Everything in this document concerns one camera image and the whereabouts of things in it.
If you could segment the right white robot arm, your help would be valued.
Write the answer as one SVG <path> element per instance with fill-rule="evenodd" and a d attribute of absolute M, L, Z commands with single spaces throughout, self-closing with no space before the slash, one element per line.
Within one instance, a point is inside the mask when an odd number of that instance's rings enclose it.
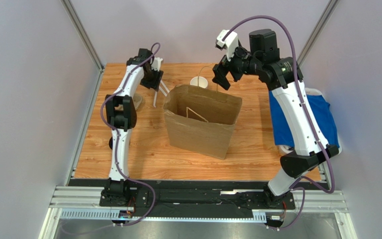
<path fill-rule="evenodd" d="M 271 29 L 249 33 L 250 50 L 245 49 L 236 32 L 222 30 L 215 46 L 226 54 L 213 67 L 212 81 L 225 90 L 230 88 L 227 75 L 235 82 L 243 75 L 258 76 L 277 100 L 289 126 L 294 150 L 280 157 L 281 169 L 264 187 L 262 202 L 274 208 L 282 203 L 291 186 L 302 176 L 339 153 L 318 126 L 299 69 L 296 75 L 292 57 L 280 57 L 277 35 Z"/>

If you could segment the brown paper bag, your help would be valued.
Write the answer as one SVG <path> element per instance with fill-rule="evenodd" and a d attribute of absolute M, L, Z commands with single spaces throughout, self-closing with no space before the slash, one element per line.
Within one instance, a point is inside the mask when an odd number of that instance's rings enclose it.
<path fill-rule="evenodd" d="M 224 160 L 230 148 L 243 99 L 216 89 L 191 85 L 180 73 L 171 80 L 163 113 L 171 146 Z"/>

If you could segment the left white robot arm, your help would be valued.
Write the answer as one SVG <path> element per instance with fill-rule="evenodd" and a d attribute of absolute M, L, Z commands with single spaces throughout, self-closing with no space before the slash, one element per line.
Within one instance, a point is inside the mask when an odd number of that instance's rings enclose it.
<path fill-rule="evenodd" d="M 131 201 L 128 170 L 129 144 L 137 123 L 133 96 L 139 85 L 158 90 L 163 71 L 162 59 L 149 49 L 141 48 L 138 55 L 126 62 L 125 76 L 111 95 L 106 95 L 100 112 L 111 128 L 112 160 L 109 179 L 101 192 L 100 205 L 124 207 Z"/>

